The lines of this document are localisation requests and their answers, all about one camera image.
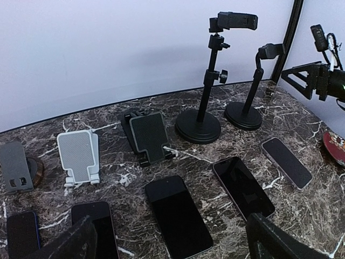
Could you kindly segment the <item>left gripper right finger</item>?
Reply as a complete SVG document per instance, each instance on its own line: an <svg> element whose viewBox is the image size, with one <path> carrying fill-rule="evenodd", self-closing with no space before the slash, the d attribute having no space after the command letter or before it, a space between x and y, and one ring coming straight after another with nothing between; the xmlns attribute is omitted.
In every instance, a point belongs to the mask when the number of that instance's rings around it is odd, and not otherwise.
<svg viewBox="0 0 345 259"><path fill-rule="evenodd" d="M251 258L328 258L297 241L259 213L248 217L246 234Z"/></svg>

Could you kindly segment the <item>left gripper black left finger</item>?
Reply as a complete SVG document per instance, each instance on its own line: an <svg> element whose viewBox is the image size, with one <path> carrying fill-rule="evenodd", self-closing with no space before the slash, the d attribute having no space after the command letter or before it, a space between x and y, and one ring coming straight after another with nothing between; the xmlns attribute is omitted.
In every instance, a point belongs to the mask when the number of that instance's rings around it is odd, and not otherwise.
<svg viewBox="0 0 345 259"><path fill-rule="evenodd" d="M90 216L85 216L56 240L26 258L95 258L97 232Z"/></svg>

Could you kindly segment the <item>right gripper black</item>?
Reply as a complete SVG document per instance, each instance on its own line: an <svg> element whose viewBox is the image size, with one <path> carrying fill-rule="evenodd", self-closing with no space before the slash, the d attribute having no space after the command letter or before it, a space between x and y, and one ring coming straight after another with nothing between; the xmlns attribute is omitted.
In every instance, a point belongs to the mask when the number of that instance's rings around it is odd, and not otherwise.
<svg viewBox="0 0 345 259"><path fill-rule="evenodd" d="M281 78L305 98L311 99L315 90L321 101L325 101L328 96L329 77L329 65L321 62L295 66L281 73Z"/></svg>

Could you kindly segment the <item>purple edged phone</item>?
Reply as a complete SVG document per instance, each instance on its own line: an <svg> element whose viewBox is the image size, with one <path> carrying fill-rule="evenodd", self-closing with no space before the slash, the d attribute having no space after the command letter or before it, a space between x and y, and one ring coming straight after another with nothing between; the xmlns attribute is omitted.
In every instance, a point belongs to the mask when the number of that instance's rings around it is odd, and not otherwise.
<svg viewBox="0 0 345 259"><path fill-rule="evenodd" d="M97 233L95 258L119 258L108 202L97 201L74 205L71 209L72 224L87 215L91 217Z"/></svg>

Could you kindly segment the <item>pink phone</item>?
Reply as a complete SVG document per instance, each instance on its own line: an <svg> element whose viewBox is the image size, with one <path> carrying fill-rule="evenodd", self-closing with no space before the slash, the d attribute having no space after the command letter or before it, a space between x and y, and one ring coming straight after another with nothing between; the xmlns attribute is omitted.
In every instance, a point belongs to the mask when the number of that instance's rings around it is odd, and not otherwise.
<svg viewBox="0 0 345 259"><path fill-rule="evenodd" d="M244 221L252 213L269 217L275 206L241 158L234 156L213 164L213 172Z"/></svg>

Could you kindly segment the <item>dark blue phone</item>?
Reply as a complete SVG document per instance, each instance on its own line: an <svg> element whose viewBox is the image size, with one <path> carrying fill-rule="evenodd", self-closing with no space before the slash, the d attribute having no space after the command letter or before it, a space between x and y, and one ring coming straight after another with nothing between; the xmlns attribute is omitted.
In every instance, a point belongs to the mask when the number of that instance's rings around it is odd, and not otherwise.
<svg viewBox="0 0 345 259"><path fill-rule="evenodd" d="M6 230L9 258L23 258L40 249L38 220L34 211L9 216Z"/></svg>

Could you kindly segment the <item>large black phone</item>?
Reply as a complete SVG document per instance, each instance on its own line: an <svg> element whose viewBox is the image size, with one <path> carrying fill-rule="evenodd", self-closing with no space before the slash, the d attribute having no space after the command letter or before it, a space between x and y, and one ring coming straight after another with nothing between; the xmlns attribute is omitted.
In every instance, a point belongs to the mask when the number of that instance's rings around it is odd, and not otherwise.
<svg viewBox="0 0 345 259"><path fill-rule="evenodd" d="M148 183L145 193L171 258L191 258L213 247L209 230L180 176Z"/></svg>

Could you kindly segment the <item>white folding phone stand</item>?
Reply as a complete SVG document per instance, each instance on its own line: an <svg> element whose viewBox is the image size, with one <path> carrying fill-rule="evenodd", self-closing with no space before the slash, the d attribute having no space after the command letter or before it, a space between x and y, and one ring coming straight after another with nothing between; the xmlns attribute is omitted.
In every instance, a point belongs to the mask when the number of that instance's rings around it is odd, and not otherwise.
<svg viewBox="0 0 345 259"><path fill-rule="evenodd" d="M99 138L92 130L60 133L57 136L60 161L67 171L65 187L100 182Z"/></svg>

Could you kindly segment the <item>grey small phone stand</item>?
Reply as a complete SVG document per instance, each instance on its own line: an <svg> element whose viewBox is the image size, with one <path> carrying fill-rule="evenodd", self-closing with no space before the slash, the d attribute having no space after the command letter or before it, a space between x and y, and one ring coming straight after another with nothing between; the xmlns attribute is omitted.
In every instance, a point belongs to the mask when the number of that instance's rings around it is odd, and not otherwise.
<svg viewBox="0 0 345 259"><path fill-rule="evenodd" d="M8 193L29 192L34 189L24 147L20 142L1 145L1 170Z"/></svg>

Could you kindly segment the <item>black tall phone stand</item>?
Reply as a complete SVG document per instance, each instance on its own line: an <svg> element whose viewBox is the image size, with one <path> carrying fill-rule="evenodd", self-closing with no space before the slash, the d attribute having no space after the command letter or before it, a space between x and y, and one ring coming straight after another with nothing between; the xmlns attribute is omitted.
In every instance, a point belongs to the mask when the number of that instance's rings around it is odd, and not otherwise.
<svg viewBox="0 0 345 259"><path fill-rule="evenodd" d="M229 29L256 30L257 26L258 16L249 13L223 11L219 12L217 17L209 19L209 33L211 35L208 48L211 49L211 54L204 75L201 103L198 110L189 109L181 112L175 122L176 131L184 140L193 144L206 145L219 138L221 133L220 122L206 109L214 81L218 80L224 84L228 76L226 70L220 72L215 70L218 52L230 47L229 44L224 42L224 37L220 33Z"/></svg>

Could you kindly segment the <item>black folding phone stand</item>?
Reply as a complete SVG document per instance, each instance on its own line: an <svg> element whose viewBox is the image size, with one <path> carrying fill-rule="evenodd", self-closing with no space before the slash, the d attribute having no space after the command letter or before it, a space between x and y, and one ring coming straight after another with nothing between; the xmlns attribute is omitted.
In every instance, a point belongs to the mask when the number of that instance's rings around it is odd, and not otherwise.
<svg viewBox="0 0 345 259"><path fill-rule="evenodd" d="M139 161L141 167L175 157L171 151L164 149L169 141L162 113L146 113L144 110L127 112L121 125L133 152L142 155Z"/></svg>

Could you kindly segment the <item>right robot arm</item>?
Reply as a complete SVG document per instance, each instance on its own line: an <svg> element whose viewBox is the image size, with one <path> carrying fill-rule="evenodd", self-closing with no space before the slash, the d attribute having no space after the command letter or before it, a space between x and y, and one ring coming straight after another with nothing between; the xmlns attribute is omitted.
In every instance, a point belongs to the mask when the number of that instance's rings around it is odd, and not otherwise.
<svg viewBox="0 0 345 259"><path fill-rule="evenodd" d="M319 100L325 101L328 96L336 98L336 103L344 109L344 71L331 70L322 62L313 62L283 70L281 78L311 100L313 93Z"/></svg>

